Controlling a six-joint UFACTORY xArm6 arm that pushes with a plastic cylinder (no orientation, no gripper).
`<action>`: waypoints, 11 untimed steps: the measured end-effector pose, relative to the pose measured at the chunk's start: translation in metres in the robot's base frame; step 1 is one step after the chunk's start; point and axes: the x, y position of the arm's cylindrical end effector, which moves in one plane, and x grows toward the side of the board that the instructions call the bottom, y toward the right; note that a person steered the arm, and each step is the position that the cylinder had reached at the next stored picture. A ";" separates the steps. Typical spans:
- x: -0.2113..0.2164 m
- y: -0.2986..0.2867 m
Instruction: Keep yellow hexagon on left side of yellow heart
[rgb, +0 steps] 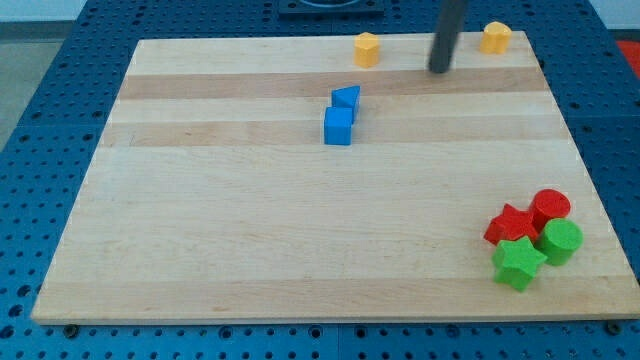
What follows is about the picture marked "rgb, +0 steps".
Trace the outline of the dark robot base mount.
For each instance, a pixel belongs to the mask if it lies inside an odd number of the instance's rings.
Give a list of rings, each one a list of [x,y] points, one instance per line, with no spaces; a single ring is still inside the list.
[[[292,17],[303,15],[351,15],[383,14],[384,0],[278,0],[278,15]]]

